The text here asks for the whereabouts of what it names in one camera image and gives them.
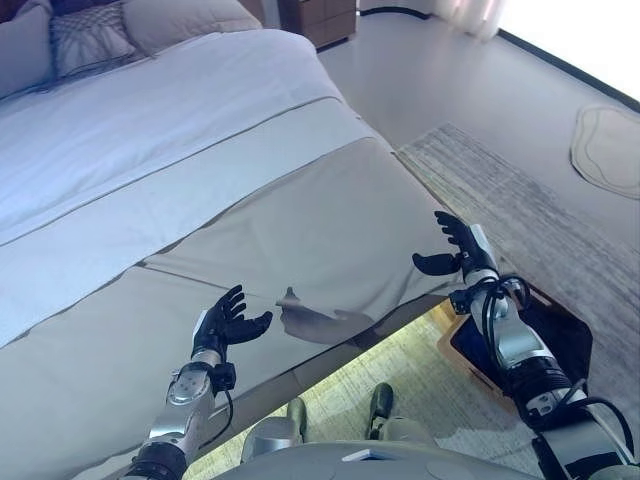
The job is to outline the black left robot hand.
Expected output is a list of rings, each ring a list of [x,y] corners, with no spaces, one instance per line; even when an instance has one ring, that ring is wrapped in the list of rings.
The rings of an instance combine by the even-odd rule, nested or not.
[[[267,332],[273,313],[265,311],[258,317],[246,318],[244,299],[243,287],[236,285],[204,312],[193,336],[192,360],[205,352],[215,352],[224,363],[230,345],[255,340]]]

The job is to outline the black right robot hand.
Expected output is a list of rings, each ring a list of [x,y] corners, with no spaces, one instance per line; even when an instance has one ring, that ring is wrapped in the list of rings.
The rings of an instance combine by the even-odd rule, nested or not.
[[[434,213],[447,241],[457,246],[459,252],[423,256],[412,255],[414,266],[429,276],[444,276],[462,272],[466,278],[482,270],[498,272],[497,264],[482,228],[478,224],[467,225],[458,217],[444,211]]]

